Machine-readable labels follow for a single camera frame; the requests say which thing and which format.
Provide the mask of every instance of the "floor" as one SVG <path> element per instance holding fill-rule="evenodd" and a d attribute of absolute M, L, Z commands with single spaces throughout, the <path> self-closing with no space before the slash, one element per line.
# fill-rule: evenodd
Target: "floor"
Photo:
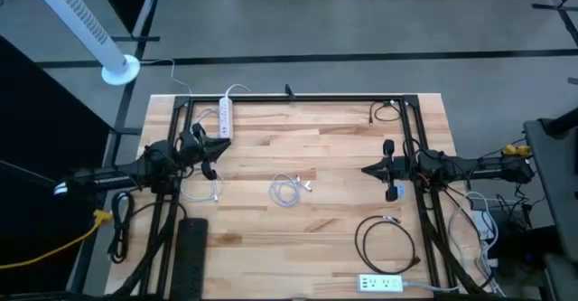
<path fill-rule="evenodd" d="M 42 0 L 3 0 L 0 33 L 34 61 L 93 60 Z M 111 35 L 127 35 L 107 0 L 85 0 Z M 575 49 L 549 0 L 159 0 L 144 58 L 387 52 L 492 52 Z M 118 44 L 134 53 L 135 44 Z M 475 157 L 521 137 L 525 120 L 575 108 L 578 57 L 414 61 L 342 61 L 178 66 L 175 77 L 195 93 L 220 93 L 232 83 L 254 92 L 441 92 L 459 155 Z M 46 70 L 109 124 L 124 88 L 104 84 L 98 68 Z M 169 66 L 143 67 L 126 126 L 143 124 L 151 94 L 186 93 Z M 118 162 L 134 159 L 137 138 L 123 141 Z M 513 198 L 514 185 L 475 189 Z M 522 190 L 542 197 L 535 180 Z M 552 223 L 547 205 L 532 212 Z M 109 232 L 99 234 L 87 291 L 101 295 Z"/>

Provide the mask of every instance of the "yellow cable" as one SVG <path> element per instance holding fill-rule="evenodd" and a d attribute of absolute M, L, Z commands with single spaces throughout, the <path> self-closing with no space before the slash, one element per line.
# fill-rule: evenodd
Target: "yellow cable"
<path fill-rule="evenodd" d="M 110 219 L 112 219 L 112 215 L 110 215 L 107 212 L 101 211 L 101 210 L 95 210 L 94 211 L 94 216 L 95 216 L 95 220 L 94 220 L 94 226 L 92 227 L 92 229 L 90 229 L 88 232 L 86 232 L 85 234 L 83 234 L 82 236 L 76 238 L 75 240 L 65 244 L 62 247 L 59 247 L 57 249 L 54 249 L 52 251 L 49 251 L 43 255 L 41 255 L 40 257 L 37 257 L 35 259 L 30 259 L 30 260 L 26 260 L 26 261 L 22 261 L 19 263 L 14 263 L 14 264 L 6 264 L 6 265 L 0 265 L 0 269 L 9 269 L 9 268 L 18 268 L 18 267 L 22 267 L 22 266 L 26 266 L 26 265 L 30 265 L 33 264 L 35 262 L 38 262 L 40 260 L 43 260 L 49 256 L 54 255 L 57 252 L 63 251 L 66 248 L 73 246 L 81 241 L 83 241 L 84 239 L 88 238 L 96 229 L 98 229 L 98 227 L 100 226 L 100 224 L 102 224 L 105 221 L 110 221 Z"/>

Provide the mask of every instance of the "black power strip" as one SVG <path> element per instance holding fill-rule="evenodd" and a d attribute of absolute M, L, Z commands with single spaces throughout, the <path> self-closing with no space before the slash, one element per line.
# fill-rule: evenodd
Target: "black power strip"
<path fill-rule="evenodd" d="M 172 301 L 202 299 L 208 230 L 209 222 L 205 219 L 179 221 L 172 265 Z"/>

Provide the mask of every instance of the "white cable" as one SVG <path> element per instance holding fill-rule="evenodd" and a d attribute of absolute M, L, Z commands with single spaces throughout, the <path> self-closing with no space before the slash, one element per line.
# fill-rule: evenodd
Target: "white cable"
<path fill-rule="evenodd" d="M 424 289 L 427 289 L 430 291 L 436 291 L 436 292 L 452 292 L 452 291 L 455 291 L 461 287 L 461 285 L 459 285 L 457 287 L 432 287 L 431 285 L 428 285 L 425 283 L 410 282 L 410 281 L 404 281 L 403 284 L 404 284 L 404 287 L 420 287 L 420 288 L 424 288 Z"/>
<path fill-rule="evenodd" d="M 231 90 L 232 90 L 233 88 L 243 88 L 243 89 L 245 89 L 245 91 L 247 91 L 247 92 L 250 92 L 250 91 L 251 91 L 248 87 L 246 87 L 246 86 L 243 85 L 243 84 L 233 84 L 233 85 L 229 86 L 228 89 L 225 91 L 225 98 L 228 99 L 228 93 L 231 92 Z"/>
<path fill-rule="evenodd" d="M 201 120 L 203 120 L 206 116 L 210 115 L 211 113 L 219 115 L 219 111 L 215 108 L 206 108 L 206 109 L 201 110 L 199 112 L 199 114 L 192 119 L 191 127 L 189 128 L 189 132 L 191 132 L 191 134 L 192 134 L 192 125 L 199 123 Z"/>
<path fill-rule="evenodd" d="M 189 128 L 189 131 L 192 133 L 192 125 L 193 124 L 198 124 L 201 120 L 203 120 L 206 116 L 210 115 L 211 113 L 215 113 L 215 114 L 219 114 L 219 111 L 216 110 L 215 108 L 206 108 L 203 109 L 199 112 L 199 114 L 197 114 L 191 121 L 191 127 Z M 225 182 L 223 180 L 223 177 L 221 177 L 219 174 L 217 174 L 217 178 L 220 181 L 220 189 L 217 186 L 217 180 L 211 180 L 210 181 L 210 193 L 205 195 L 205 196 L 201 196 L 201 197 L 196 197 L 193 196 L 189 193 L 186 193 L 184 190 L 184 180 L 181 180 L 181 194 L 182 197 L 189 202 L 206 202 L 206 201 L 211 201 L 214 200 L 215 202 L 219 201 L 219 197 L 220 195 L 223 193 L 223 191 L 225 190 Z"/>
<path fill-rule="evenodd" d="M 279 181 L 278 178 L 280 176 L 283 176 L 288 180 Z M 305 189 L 308 192 L 312 192 L 312 189 L 309 187 L 310 183 L 311 182 L 308 181 L 307 183 L 302 184 L 299 175 L 297 175 L 297 178 L 294 180 L 289 176 L 289 174 L 276 174 L 275 177 L 273 178 L 273 182 L 271 182 L 271 186 L 269 187 L 269 195 L 271 196 L 273 202 L 275 202 L 279 206 L 282 207 L 295 206 L 301 198 L 300 195 L 302 189 Z M 283 186 L 289 187 L 293 192 L 288 199 L 283 198 L 283 195 L 281 194 L 281 189 L 283 188 Z"/>
<path fill-rule="evenodd" d="M 461 201 L 460 201 L 460 207 L 452 214 L 452 217 L 450 218 L 450 223 L 448 225 L 448 236 L 450 237 L 450 240 L 452 241 L 453 245 L 457 248 L 458 253 L 460 254 L 461 265 L 464 267 L 464 265 L 465 265 L 464 256 L 463 256 L 463 253 L 461 251 L 459 244 L 457 243 L 457 241 L 453 237 L 452 228 L 453 228 L 453 221 L 455 220 L 456 215 L 459 214 L 460 212 L 465 214 L 465 212 L 463 211 L 463 201 L 467 200 L 467 197 L 472 195 L 472 194 L 478 195 L 484 201 L 484 205 L 486 208 L 486 214 L 488 215 L 489 222 L 495 231 L 493 241 L 490 244 L 483 242 L 483 247 L 481 248 L 481 251 L 480 251 L 480 257 L 476 259 L 476 266 L 478 267 L 478 269 L 480 270 L 482 275 L 486 279 L 488 279 L 488 277 L 491 275 L 491 267 L 488 264 L 488 262 L 489 262 L 488 252 L 489 252 L 489 249 L 491 247 L 493 247 L 496 244 L 496 242 L 498 241 L 499 230 L 498 230 L 498 225 L 496 224 L 494 219 L 491 217 L 491 214 L 489 213 L 488 199 L 484 195 L 482 195 L 481 193 L 472 192 L 472 191 L 469 191 L 463 195 L 463 197 L 461 198 Z M 494 293 L 500 294 L 501 296 L 506 296 L 494 278 L 490 281 L 489 285 L 491 286 L 492 291 Z"/>
<path fill-rule="evenodd" d="M 223 177 L 220 174 L 217 174 L 217 178 L 220 181 L 220 189 L 217 185 L 217 180 L 210 181 L 210 193 L 201 197 L 193 196 L 190 193 L 185 192 L 184 190 L 184 180 L 181 180 L 181 194 L 182 198 L 184 198 L 188 202 L 206 202 L 206 201 L 215 201 L 219 202 L 219 197 L 223 194 L 225 190 L 225 182 L 223 181 Z"/>
<path fill-rule="evenodd" d="M 177 79 L 174 77 L 174 67 L 176 66 L 176 63 L 174 62 L 173 59 L 160 59 L 160 60 L 156 60 L 156 61 L 140 61 L 140 63 L 141 63 L 141 64 L 153 64 L 153 63 L 156 63 L 156 62 L 159 62 L 159 61 L 170 61 L 170 62 L 172 62 L 171 79 L 174 80 L 175 82 L 183 85 L 183 86 L 186 87 L 187 89 L 189 89 L 189 94 L 192 95 L 191 86 L 190 86 L 189 84 L 181 81 L 181 80 L 177 80 Z"/>
<path fill-rule="evenodd" d="M 483 198 L 470 198 L 470 199 L 471 199 L 471 200 L 474 200 L 474 201 L 482 201 L 482 200 L 484 200 Z M 489 201 L 492 201 L 492 202 L 510 202 L 510 203 L 518 202 L 518 201 L 512 201 L 512 200 L 500 200 L 500 199 L 498 199 L 498 198 L 486 198 L 485 200 L 488 201 L 488 202 L 489 202 Z"/>

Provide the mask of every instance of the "white power strip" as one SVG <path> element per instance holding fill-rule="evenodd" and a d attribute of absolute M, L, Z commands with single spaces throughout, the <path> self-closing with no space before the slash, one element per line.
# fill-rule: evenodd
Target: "white power strip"
<path fill-rule="evenodd" d="M 225 92 L 225 96 L 219 99 L 219 137 L 233 139 L 233 101 L 228 98 L 228 93 L 235 87 L 250 91 L 241 84 L 231 85 Z"/>
<path fill-rule="evenodd" d="M 359 274 L 359 292 L 404 292 L 404 282 L 399 275 Z"/>

